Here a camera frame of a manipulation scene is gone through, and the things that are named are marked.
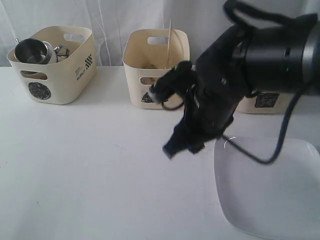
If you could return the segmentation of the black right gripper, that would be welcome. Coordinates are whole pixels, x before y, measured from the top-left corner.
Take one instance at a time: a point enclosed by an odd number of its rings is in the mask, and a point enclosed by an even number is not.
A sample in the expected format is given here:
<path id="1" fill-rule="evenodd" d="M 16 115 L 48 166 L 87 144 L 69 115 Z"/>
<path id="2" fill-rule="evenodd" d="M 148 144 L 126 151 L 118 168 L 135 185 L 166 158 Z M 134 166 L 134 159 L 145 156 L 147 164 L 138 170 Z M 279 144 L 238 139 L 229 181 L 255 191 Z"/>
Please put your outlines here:
<path id="1" fill-rule="evenodd" d="M 204 140 L 220 137 L 233 122 L 239 102 L 252 92 L 243 59 L 236 54 L 246 37 L 239 25 L 229 27 L 198 57 L 195 71 L 191 61 L 183 60 L 150 86 L 151 99 L 164 102 L 173 94 L 184 97 L 195 84 L 181 120 L 162 147 L 169 159 L 185 150 L 197 154 L 205 147 Z"/>

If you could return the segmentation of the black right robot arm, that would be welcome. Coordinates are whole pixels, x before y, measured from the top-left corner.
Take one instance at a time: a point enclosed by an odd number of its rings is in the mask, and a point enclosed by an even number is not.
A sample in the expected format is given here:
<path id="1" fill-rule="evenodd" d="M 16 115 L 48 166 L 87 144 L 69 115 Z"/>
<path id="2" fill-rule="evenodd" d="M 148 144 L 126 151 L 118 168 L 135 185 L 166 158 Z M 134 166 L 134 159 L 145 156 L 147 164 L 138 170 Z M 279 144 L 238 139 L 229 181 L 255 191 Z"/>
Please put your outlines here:
<path id="1" fill-rule="evenodd" d="M 183 60 L 173 66 L 150 87 L 149 95 L 158 104 L 172 95 L 182 99 L 183 117 L 162 148 L 172 158 L 185 150 L 196 154 L 206 142 L 223 138 L 244 98 L 258 92 L 293 94 L 272 156 L 248 154 L 270 165 L 280 154 L 299 98 L 319 91 L 320 23 L 309 14 L 294 18 L 292 25 L 232 25 L 195 63 Z"/>

